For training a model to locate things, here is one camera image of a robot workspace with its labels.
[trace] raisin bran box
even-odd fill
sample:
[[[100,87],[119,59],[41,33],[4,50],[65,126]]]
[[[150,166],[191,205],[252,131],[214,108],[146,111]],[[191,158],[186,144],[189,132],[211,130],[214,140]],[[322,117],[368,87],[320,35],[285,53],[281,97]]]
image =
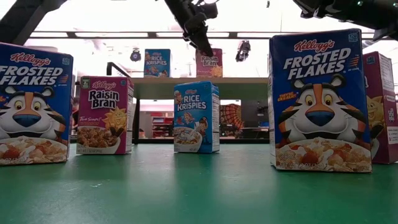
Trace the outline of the raisin bran box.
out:
[[[213,54],[209,57],[196,51],[197,77],[223,76],[223,49],[213,49]]]
[[[170,77],[170,49],[145,49],[144,77]]]
[[[174,87],[174,151],[220,150],[220,97],[209,81]]]
[[[81,78],[77,154],[131,152],[133,93],[126,77]]]
[[[274,36],[269,71],[272,165],[372,171],[359,29]]]
[[[363,56],[372,160],[398,161],[398,119],[391,59],[378,52]]]
[[[66,162],[73,57],[0,44],[0,165]]]

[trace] cartoon tiger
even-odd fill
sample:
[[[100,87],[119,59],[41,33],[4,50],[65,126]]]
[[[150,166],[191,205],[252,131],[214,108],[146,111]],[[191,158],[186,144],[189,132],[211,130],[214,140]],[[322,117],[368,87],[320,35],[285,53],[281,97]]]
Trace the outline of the cartoon tiger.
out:
[[[27,136],[67,143],[61,138],[66,128],[65,118],[47,104],[46,99],[54,96],[51,87],[46,86],[39,93],[8,86],[3,92],[9,98],[8,103],[0,106],[0,139]]]
[[[277,147],[321,137],[344,140],[369,149],[369,143],[362,140],[365,116],[337,94],[337,88],[344,85],[345,78],[340,74],[333,75],[330,83],[294,81],[293,86],[300,91],[300,96],[279,116],[282,140]]]

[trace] wooden shelf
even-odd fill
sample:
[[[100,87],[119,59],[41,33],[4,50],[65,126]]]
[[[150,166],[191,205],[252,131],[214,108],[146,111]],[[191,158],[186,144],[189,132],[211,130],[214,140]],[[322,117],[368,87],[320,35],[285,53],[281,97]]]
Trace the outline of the wooden shelf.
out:
[[[211,81],[220,89],[223,100],[265,100],[268,78],[131,78],[134,97],[142,100],[172,100],[174,86]]]

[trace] tiger's nose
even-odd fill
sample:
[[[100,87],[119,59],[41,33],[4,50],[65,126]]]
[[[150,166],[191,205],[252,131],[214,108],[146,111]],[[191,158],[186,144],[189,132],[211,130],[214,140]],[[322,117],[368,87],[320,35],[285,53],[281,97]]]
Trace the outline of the tiger's nose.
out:
[[[329,111],[312,111],[306,114],[306,117],[317,126],[324,126],[329,123],[334,116],[335,114]]]
[[[27,128],[40,121],[41,117],[32,114],[20,114],[12,117],[15,122]]]

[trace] green tabletop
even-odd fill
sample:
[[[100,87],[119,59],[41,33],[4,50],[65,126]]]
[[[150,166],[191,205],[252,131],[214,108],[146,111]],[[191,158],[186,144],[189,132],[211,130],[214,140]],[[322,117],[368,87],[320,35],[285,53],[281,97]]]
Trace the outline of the green tabletop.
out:
[[[268,145],[0,167],[0,223],[397,223],[398,164],[373,174],[278,172]]]

